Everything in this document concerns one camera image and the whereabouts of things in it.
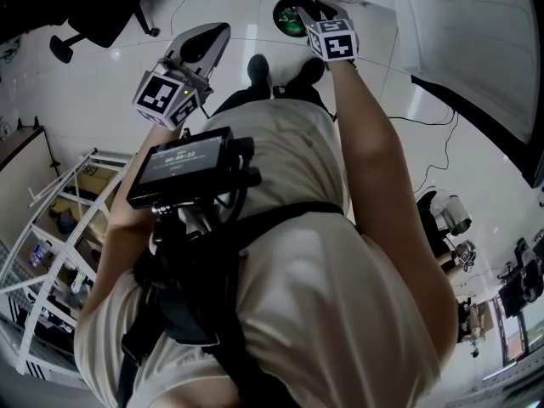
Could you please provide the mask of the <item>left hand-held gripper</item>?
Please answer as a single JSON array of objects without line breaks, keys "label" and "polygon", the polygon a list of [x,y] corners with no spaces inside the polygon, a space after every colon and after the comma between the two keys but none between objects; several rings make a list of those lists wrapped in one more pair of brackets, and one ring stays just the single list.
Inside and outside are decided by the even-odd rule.
[{"label": "left hand-held gripper", "polygon": [[213,92],[206,77],[221,60],[230,33],[228,23],[208,23],[175,37],[166,58],[144,74],[133,98],[134,109],[166,129],[181,128]]}]

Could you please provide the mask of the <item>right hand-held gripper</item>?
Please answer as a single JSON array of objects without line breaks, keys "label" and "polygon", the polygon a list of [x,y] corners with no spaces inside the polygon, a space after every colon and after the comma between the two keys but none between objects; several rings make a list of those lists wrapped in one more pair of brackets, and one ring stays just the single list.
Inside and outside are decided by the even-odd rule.
[{"label": "right hand-held gripper", "polygon": [[311,50],[325,62],[353,61],[358,54],[359,40],[348,12],[324,0],[314,0],[314,5],[297,6]]}]

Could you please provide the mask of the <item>green yellow snack packet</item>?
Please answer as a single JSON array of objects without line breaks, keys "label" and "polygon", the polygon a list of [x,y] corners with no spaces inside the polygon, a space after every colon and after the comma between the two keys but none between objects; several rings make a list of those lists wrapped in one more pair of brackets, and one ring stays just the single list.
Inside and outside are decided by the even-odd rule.
[{"label": "green yellow snack packet", "polygon": [[295,24],[295,25],[302,25],[303,22],[300,19],[300,16],[298,15],[298,12],[294,10],[293,8],[285,8],[282,9],[277,14],[277,22],[280,28],[287,24]]}]

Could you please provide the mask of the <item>person's left forearm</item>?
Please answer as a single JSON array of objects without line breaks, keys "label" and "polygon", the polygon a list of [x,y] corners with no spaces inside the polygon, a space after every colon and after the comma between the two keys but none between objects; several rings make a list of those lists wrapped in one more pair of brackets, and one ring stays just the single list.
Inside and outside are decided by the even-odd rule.
[{"label": "person's left forearm", "polygon": [[154,125],[139,151],[130,162],[120,187],[112,203],[108,227],[105,236],[105,246],[128,245],[136,247],[147,245],[153,227],[153,215],[149,209],[134,209],[128,203],[128,192],[135,183],[139,169],[151,148],[164,145],[179,137],[179,130],[171,131],[159,125]]}]

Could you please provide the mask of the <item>person's right forearm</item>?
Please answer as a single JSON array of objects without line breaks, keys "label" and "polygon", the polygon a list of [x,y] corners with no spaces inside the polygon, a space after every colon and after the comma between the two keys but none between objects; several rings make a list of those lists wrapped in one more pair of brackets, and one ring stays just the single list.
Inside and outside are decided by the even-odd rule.
[{"label": "person's right forearm", "polygon": [[348,61],[331,62],[337,122],[355,219],[363,229],[421,227],[400,138]]}]

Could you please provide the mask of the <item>person's right shoe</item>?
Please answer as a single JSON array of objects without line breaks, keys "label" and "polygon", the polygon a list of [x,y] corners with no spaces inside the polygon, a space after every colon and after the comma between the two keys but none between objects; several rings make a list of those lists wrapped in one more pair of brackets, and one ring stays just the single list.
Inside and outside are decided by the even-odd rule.
[{"label": "person's right shoe", "polygon": [[313,86],[324,75],[326,69],[325,62],[317,57],[308,59],[302,65],[298,74],[291,80],[293,85]]}]

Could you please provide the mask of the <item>person's shoe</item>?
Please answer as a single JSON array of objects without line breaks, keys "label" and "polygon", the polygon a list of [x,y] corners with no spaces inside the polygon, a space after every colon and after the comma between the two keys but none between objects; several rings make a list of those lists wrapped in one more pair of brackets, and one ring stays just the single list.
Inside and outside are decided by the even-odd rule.
[{"label": "person's shoe", "polygon": [[247,75],[253,86],[257,85],[269,85],[269,63],[264,55],[253,55],[247,65]]},{"label": "person's shoe", "polygon": [[317,57],[308,59],[302,65],[298,74],[291,80],[293,85],[313,86],[324,75],[326,69],[325,62]]}]

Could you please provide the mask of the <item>person's left shoe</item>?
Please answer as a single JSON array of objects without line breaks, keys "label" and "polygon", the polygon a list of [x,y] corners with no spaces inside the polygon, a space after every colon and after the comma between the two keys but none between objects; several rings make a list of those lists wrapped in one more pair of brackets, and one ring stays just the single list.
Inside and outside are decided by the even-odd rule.
[{"label": "person's left shoe", "polygon": [[257,85],[269,85],[269,63],[264,55],[253,55],[247,65],[247,75],[253,86]]}]

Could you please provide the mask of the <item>black chest-mounted monitor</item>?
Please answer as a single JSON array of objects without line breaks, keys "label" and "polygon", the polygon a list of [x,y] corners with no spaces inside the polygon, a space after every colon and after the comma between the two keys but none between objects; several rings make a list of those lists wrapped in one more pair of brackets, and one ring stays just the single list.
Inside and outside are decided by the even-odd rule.
[{"label": "black chest-mounted monitor", "polygon": [[261,183],[251,165],[255,144],[251,137],[235,138],[230,127],[183,137],[149,150],[139,169],[127,202],[134,209],[174,208],[212,203]]}]

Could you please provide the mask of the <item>beige partition panel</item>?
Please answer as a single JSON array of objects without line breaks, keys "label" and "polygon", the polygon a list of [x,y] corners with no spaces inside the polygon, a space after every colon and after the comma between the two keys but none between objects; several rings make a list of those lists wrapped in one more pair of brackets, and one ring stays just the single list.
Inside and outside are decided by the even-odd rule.
[{"label": "beige partition panel", "polygon": [[57,174],[59,173],[60,163],[54,159],[53,152],[48,141],[48,135],[45,127],[41,125],[37,116],[34,117],[32,125],[24,125],[19,118],[16,129],[6,138],[0,138],[0,172],[34,139],[39,136],[45,138],[48,148],[48,154],[51,160],[49,165]]}]

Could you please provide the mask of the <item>black chest harness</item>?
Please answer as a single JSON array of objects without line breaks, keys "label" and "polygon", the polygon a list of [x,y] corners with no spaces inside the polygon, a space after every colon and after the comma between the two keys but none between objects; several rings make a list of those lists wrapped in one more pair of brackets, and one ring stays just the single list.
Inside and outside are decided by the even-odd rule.
[{"label": "black chest harness", "polygon": [[302,202],[206,233],[187,233],[173,215],[160,218],[154,230],[156,251],[144,251],[133,270],[143,293],[135,322],[122,336],[117,408],[127,408],[137,372],[162,335],[211,354],[238,388],[244,408],[300,408],[286,386],[247,352],[235,312],[240,252],[289,219],[342,211],[331,203]]}]

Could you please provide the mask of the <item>clear plastic bottle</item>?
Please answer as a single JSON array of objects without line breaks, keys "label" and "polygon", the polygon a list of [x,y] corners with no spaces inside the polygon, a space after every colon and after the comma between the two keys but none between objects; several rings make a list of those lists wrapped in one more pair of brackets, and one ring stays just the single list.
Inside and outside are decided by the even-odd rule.
[{"label": "clear plastic bottle", "polygon": [[48,269],[51,265],[52,247],[50,241],[39,241],[31,252],[29,265],[34,268],[43,266]]}]

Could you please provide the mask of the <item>white metal shelf rack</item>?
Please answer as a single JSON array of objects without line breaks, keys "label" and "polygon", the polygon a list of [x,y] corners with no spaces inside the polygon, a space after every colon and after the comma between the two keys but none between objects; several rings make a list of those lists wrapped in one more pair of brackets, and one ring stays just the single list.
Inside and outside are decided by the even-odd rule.
[{"label": "white metal shelf rack", "polygon": [[[63,308],[52,303],[49,298],[53,296],[55,291],[73,293],[75,288],[84,281],[95,281],[96,269],[77,250],[77,243],[89,223],[94,220],[96,213],[102,213],[104,218],[109,217],[110,208],[107,201],[120,184],[131,160],[132,158],[127,155],[100,154],[96,149],[93,149],[82,156],[71,170],[52,182],[36,197],[36,202],[40,204],[40,207],[24,227],[15,242],[14,249],[8,255],[4,269],[0,272],[0,277],[3,277],[11,268],[16,253],[29,234],[33,234],[40,241],[52,243],[54,259],[43,274],[12,286],[0,287],[0,294],[22,290],[34,298],[31,302],[31,312],[25,321],[24,332],[20,336],[20,340],[14,342],[14,352],[17,354],[15,370],[18,373],[25,374],[27,365],[35,365],[75,379],[81,377],[71,354],[39,339],[35,334],[35,329],[42,315],[55,316],[64,327],[74,329],[77,326],[79,310],[71,309],[66,313]],[[82,198],[79,194],[72,195],[65,192],[65,187],[70,183],[76,187],[79,186],[77,176],[86,167],[96,167],[113,172],[106,186],[92,201]],[[79,222],[64,241],[47,232],[38,224],[41,216],[57,197],[74,201],[79,207],[87,207],[85,210],[81,208],[78,210],[80,213]]]}]

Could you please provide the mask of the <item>person's white t-shirt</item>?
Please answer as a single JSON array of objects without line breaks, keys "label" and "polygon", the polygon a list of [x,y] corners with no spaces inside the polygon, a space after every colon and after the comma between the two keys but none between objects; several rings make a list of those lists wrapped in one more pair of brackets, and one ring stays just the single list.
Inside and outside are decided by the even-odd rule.
[{"label": "person's white t-shirt", "polygon": [[[346,207],[331,118],[292,99],[218,113],[206,129],[252,137],[262,183],[243,216],[302,201]],[[456,341],[451,286],[395,188],[365,203],[382,233],[308,213],[248,248],[236,310],[248,349],[301,408],[412,408],[439,380]]]}]

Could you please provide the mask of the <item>grid pattern board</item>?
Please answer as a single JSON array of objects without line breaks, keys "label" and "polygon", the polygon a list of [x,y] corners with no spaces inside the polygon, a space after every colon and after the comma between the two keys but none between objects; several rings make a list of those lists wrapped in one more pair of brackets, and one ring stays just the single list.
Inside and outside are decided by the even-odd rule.
[{"label": "grid pattern board", "polygon": [[[6,246],[0,241],[0,272],[4,269],[9,256],[9,251]],[[27,281],[29,275],[14,261],[7,273],[0,277],[0,287],[12,286],[22,281]]]}]

